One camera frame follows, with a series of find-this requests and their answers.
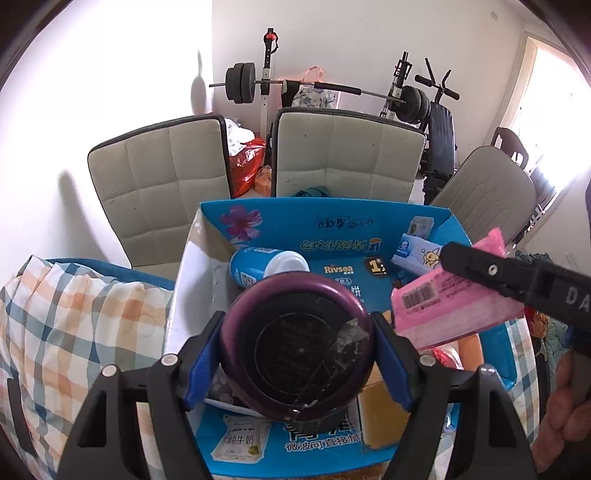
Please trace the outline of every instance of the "white floor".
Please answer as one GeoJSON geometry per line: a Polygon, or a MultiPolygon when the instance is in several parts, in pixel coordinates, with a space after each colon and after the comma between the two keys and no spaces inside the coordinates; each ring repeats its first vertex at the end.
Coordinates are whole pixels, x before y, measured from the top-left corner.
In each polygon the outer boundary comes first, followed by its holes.
{"type": "Polygon", "coordinates": [[[425,194],[423,193],[423,182],[425,179],[417,179],[414,181],[413,190],[410,193],[409,203],[416,203],[423,205],[425,202],[425,194]]]}

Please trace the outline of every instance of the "orange package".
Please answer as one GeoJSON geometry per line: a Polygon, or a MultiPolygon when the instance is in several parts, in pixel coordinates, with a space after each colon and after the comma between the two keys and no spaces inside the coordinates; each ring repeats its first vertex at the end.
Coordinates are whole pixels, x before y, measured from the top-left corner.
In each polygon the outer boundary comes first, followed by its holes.
{"type": "Polygon", "coordinates": [[[477,333],[460,338],[457,341],[460,358],[464,370],[475,372],[476,369],[484,363],[484,355],[482,352],[482,345],[480,344],[480,337],[477,333]]]}
{"type": "Polygon", "coordinates": [[[256,174],[255,191],[263,197],[271,196],[271,167],[269,165],[265,165],[256,174]]]}

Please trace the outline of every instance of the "blue gripper pad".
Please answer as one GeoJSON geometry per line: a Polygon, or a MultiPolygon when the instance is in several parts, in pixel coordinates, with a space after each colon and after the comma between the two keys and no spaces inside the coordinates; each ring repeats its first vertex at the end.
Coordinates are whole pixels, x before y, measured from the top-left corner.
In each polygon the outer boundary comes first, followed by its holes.
{"type": "Polygon", "coordinates": [[[376,361],[390,396],[406,411],[410,411],[414,405],[414,399],[409,388],[408,372],[384,331],[378,325],[375,325],[375,330],[376,361]]]}
{"type": "Polygon", "coordinates": [[[197,403],[201,403],[209,390],[219,366],[219,334],[222,321],[215,316],[209,320],[203,333],[196,338],[193,347],[197,352],[193,366],[188,373],[188,386],[183,398],[185,406],[192,410],[197,403]]]}

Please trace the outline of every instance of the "barcode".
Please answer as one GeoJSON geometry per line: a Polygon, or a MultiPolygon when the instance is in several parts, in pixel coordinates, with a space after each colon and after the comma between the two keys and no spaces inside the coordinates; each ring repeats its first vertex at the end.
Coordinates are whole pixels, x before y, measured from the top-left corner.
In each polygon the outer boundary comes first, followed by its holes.
{"type": "Polygon", "coordinates": [[[403,295],[402,301],[406,308],[411,309],[424,301],[432,299],[434,296],[435,291],[431,284],[425,283],[425,285],[421,285],[419,288],[415,288],[413,291],[403,295]]]}

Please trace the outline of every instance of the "pillow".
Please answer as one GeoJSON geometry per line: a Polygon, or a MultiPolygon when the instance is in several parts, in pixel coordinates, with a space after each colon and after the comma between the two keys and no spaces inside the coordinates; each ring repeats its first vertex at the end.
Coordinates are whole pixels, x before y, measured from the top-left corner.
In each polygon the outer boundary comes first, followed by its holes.
{"type": "MultiPolygon", "coordinates": [[[[129,272],[118,271],[131,280],[129,272]]],[[[137,274],[138,280],[153,277],[137,274]]],[[[0,290],[0,426],[35,477],[55,477],[102,367],[125,371],[160,358],[172,298],[168,282],[169,289],[124,282],[84,265],[31,257],[0,290]]],[[[157,471],[147,405],[138,406],[138,416],[148,465],[157,471]]]]}

